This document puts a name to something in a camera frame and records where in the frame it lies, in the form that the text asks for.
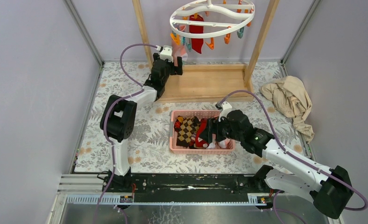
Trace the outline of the brown argyle sock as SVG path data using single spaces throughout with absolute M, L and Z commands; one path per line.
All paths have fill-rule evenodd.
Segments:
M 178 147 L 194 148 L 195 135 L 200 126 L 200 120 L 196 116 L 184 117 L 181 130 L 177 133 L 176 145 Z

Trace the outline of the wooden hanger stand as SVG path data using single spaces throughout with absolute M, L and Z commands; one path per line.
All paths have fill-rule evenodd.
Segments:
M 183 64 L 183 74 L 169 77 L 165 85 L 165 92 L 157 101 L 211 102 L 232 91 L 253 91 L 252 74 L 275 16 L 278 4 L 279 2 L 277 0 L 271 0 L 269 2 L 248 64 Z M 158 53 L 158 51 L 156 50 L 156 45 L 149 43 L 141 3 L 135 0 L 133 1 L 133 7 L 142 37 L 142 46 L 145 48 L 146 57 L 152 69 L 154 61 L 153 54 Z M 229 42 L 230 35 L 223 36 L 225 43 Z M 187 43 L 187 39 L 193 38 L 182 36 L 182 41 L 177 39 L 175 42 L 177 44 L 182 42 L 182 44 L 185 44 L 187 47 L 192 47 L 192 43 Z M 213 48 L 214 38 L 209 39 L 210 41 L 207 45 Z

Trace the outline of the pink plastic basket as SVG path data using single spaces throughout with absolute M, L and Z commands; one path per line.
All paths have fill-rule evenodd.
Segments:
M 234 140 L 230 140 L 227 143 L 227 147 L 225 149 L 221 148 L 219 145 L 216 145 L 214 149 L 206 149 L 206 148 L 188 148 L 177 146 L 177 132 L 174 130 L 174 123 L 178 116 L 182 117 L 192 117 L 196 116 L 199 119 L 203 118 L 214 118 L 219 116 L 219 111 L 217 110 L 173 110 L 171 112 L 170 118 L 170 139 L 169 139 L 169 147 L 170 150 L 175 154 L 230 154 L 233 150 L 235 150 L 236 143 Z

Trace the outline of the black red yellow argyle sock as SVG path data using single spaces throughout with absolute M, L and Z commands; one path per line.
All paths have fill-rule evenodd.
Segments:
M 181 125 L 183 121 L 184 121 L 184 117 L 182 116 L 177 117 L 176 121 L 174 122 L 174 126 L 173 126 L 176 132 L 179 132 L 181 130 Z

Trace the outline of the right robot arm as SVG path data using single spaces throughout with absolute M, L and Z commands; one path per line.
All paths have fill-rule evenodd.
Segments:
M 271 133 L 253 127 L 240 110 L 231 111 L 225 117 L 201 119 L 197 135 L 207 143 L 226 139 L 238 141 L 247 152 L 289 170 L 289 174 L 284 174 L 263 165 L 254 175 L 255 189 L 260 192 L 271 188 L 297 195 L 333 219 L 339 218 L 353 195 L 349 189 L 351 181 L 344 168 L 330 168 L 302 155 L 295 156 L 293 150 L 278 143 Z

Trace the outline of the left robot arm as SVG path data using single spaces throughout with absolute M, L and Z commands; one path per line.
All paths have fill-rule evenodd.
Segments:
M 151 73 L 141 90 L 125 97 L 111 95 L 100 121 L 100 129 L 112 144 L 109 180 L 113 180 L 113 186 L 120 192 L 127 191 L 131 185 L 126 176 L 130 171 L 128 138 L 134 130 L 137 109 L 160 99 L 170 76 L 183 74 L 182 57 L 173 57 L 170 61 L 166 54 L 155 53 L 153 58 Z

